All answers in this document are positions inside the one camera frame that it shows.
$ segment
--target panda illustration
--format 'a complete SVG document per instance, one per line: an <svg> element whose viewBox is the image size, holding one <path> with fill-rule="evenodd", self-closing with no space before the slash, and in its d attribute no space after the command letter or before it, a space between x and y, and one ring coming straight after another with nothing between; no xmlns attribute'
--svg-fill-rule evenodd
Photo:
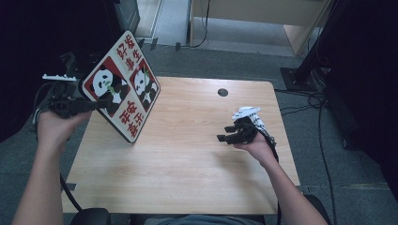
<svg viewBox="0 0 398 225"><path fill-rule="evenodd" d="M108 100L109 106L106 108L106 112L111 116L119 109L120 103L126 98L129 92L129 86L126 81L113 74L104 65L94 75L94 80L90 88L99 99Z"/></svg>
<svg viewBox="0 0 398 225"><path fill-rule="evenodd" d="M156 93L158 92L158 86L155 82L149 79L149 75L145 67L139 70L135 75L134 84L138 98L147 110L151 102L155 99Z"/></svg>

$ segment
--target table surface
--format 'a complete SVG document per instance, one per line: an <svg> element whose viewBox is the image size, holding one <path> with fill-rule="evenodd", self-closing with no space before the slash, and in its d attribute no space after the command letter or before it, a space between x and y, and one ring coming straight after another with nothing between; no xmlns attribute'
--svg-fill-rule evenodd
<svg viewBox="0 0 398 225"><path fill-rule="evenodd" d="M82 208L111 213L276 214L266 171L243 150L219 142L242 106L277 142L295 185L296 166L270 82L158 77L161 93L136 143L126 142L97 112L87 125L68 183ZM220 88L228 91L219 96ZM64 212L76 212L65 193Z"/></svg>

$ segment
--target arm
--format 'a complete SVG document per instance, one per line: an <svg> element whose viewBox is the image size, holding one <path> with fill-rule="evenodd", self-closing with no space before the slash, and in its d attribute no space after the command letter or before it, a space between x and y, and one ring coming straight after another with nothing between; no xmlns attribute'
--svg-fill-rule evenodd
<svg viewBox="0 0 398 225"><path fill-rule="evenodd" d="M276 161L264 137L257 133L249 144L235 144L235 148L248 151L266 169L278 198L286 224L327 224Z"/></svg>
<svg viewBox="0 0 398 225"><path fill-rule="evenodd" d="M38 150L12 224L63 224L59 159L74 129L91 115L62 119L44 112L38 121Z"/></svg>

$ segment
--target forearm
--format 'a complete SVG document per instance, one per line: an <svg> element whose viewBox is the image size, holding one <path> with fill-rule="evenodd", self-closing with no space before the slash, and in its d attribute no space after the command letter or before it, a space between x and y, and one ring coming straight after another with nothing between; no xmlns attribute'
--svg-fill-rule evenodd
<svg viewBox="0 0 398 225"><path fill-rule="evenodd" d="M37 151L13 224L62 224L59 156Z"/></svg>
<svg viewBox="0 0 398 225"><path fill-rule="evenodd" d="M261 163L278 198L286 224L327 224L318 211L296 188L278 162Z"/></svg>

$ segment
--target robotic hand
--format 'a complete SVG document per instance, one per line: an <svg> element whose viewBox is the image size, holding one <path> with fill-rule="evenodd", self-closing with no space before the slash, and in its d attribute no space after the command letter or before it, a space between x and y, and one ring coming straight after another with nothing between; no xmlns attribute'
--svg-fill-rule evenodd
<svg viewBox="0 0 398 225"><path fill-rule="evenodd" d="M274 157L279 161L279 157L275 149L275 139L267 133L263 121L261 121L260 117L257 115L258 111L260 111L260 108L239 108L239 111L234 113L232 116L232 119L236 119L234 125L224 128L225 132L234 134L217 135L217 138L219 142L226 142L228 144L251 143L257 135L257 132L260 132L266 139Z"/></svg>
<svg viewBox="0 0 398 225"><path fill-rule="evenodd" d="M83 97L75 97L75 90L76 86L73 83L55 82L49 92L48 109L62 118L70 118L77 113L108 107L107 100L90 101Z"/></svg>
<svg viewBox="0 0 398 225"><path fill-rule="evenodd" d="M109 102L107 100L90 101L83 97L78 97L75 95L76 92L76 78L70 78L66 75L64 77L60 76L47 76L43 75L44 80L53 80L55 82L45 83L45 85L50 85L51 88L47 94L47 100L44 101L42 107L36 109L35 101L35 111L34 111L34 121L36 124L37 115L40 111L51 110L61 116L62 118L70 118L77 113L84 113L88 111L94 111L96 109L108 107Z"/></svg>

